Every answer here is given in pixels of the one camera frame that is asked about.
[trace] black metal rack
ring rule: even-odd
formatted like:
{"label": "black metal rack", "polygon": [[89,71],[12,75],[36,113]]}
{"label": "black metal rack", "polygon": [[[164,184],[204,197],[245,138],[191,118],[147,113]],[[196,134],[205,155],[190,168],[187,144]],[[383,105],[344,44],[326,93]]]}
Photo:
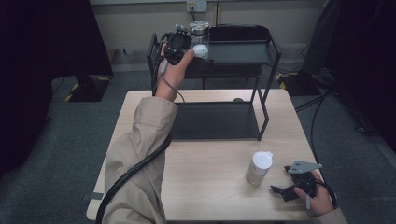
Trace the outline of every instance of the black metal rack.
{"label": "black metal rack", "polygon": [[[258,25],[220,25],[209,30],[201,42],[209,48],[207,61],[194,58],[185,78],[201,78],[203,89],[207,78],[255,78],[249,102],[177,103],[178,112],[172,129],[177,140],[192,139],[257,139],[262,140],[269,117],[265,106],[268,91],[280,60],[280,46],[271,32]],[[153,77],[155,57],[159,43],[153,34],[148,48],[148,66]],[[272,70],[262,94],[259,80],[262,67]],[[259,128],[253,109],[258,93],[265,120]]]}

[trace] gray carpet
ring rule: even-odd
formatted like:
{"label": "gray carpet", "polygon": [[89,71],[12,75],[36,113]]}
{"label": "gray carpet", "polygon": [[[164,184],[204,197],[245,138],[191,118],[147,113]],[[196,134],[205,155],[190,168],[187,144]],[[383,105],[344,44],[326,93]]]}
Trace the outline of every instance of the gray carpet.
{"label": "gray carpet", "polygon": [[[262,78],[264,86],[266,77]],[[0,223],[92,223],[86,218],[87,194],[96,183],[124,96],[149,90],[149,72],[116,73],[102,102],[67,103],[76,80],[53,81],[46,123],[28,161],[0,180]],[[209,79],[208,89],[251,88],[254,80]],[[186,80],[184,89],[201,89]],[[295,106],[317,96],[293,96]],[[311,141],[318,105],[298,113]],[[377,137],[355,132],[357,118],[336,96],[321,105],[313,131],[314,148],[326,181],[341,198],[349,223],[396,222],[394,154],[378,148]]]}

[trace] tan sleeve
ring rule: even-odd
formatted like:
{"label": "tan sleeve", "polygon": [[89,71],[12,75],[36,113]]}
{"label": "tan sleeve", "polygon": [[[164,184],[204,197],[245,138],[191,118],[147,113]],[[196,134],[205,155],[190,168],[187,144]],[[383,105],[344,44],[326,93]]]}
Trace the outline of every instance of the tan sleeve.
{"label": "tan sleeve", "polygon": [[313,221],[315,224],[347,224],[347,220],[344,217],[341,208],[336,208],[334,211],[323,216],[314,217]]}
{"label": "tan sleeve", "polygon": [[[105,192],[121,175],[155,151],[169,134],[177,106],[158,97],[143,98],[132,131],[106,155]],[[161,201],[164,153],[135,174],[106,207],[103,223],[165,223]]]}

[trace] white plastic cup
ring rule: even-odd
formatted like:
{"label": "white plastic cup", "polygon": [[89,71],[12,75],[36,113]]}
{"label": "white plastic cup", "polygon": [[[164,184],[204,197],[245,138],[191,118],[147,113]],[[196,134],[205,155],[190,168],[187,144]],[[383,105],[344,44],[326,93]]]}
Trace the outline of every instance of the white plastic cup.
{"label": "white plastic cup", "polygon": [[262,183],[272,166],[272,158],[273,154],[269,151],[254,153],[246,174],[247,181],[250,184],[259,186]]}

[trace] wooden table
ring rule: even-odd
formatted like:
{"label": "wooden table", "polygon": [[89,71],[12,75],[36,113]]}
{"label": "wooden table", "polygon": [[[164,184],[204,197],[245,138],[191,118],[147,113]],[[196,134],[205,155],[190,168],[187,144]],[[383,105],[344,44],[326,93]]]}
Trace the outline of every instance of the wooden table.
{"label": "wooden table", "polygon": [[[187,102],[249,101],[251,90],[180,91]],[[134,110],[150,91],[130,91],[122,106],[110,146],[131,130]],[[259,97],[254,108],[259,126],[263,113]],[[163,206],[169,221],[275,221],[307,220],[304,202],[285,203],[270,186],[292,185],[284,166],[294,161],[315,162],[303,128],[284,90],[270,90],[266,102],[270,121],[261,141],[173,141],[166,149],[163,176]],[[250,185],[245,173],[253,154],[271,151],[273,166],[258,187]],[[104,166],[94,192],[104,192]],[[100,200],[91,200],[87,211],[95,219]]]}

